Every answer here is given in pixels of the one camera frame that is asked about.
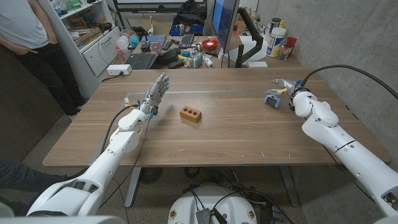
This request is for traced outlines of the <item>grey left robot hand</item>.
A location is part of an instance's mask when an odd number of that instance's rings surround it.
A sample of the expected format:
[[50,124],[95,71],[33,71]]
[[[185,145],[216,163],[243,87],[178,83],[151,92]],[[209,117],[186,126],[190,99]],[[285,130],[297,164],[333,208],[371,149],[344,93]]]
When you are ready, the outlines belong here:
[[157,115],[160,102],[165,92],[169,89],[169,77],[162,73],[144,94],[139,110],[145,114]]

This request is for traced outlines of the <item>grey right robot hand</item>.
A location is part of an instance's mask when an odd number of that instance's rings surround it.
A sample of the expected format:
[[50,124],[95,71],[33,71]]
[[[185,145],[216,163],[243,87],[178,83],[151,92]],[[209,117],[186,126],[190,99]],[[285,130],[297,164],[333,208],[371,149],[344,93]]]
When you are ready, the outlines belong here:
[[298,90],[302,87],[301,80],[297,80],[295,82],[288,79],[276,78],[271,80],[271,83],[276,84],[278,88],[267,89],[265,93],[271,95],[282,95],[283,93],[286,93],[291,99],[294,98],[296,92],[298,92]]

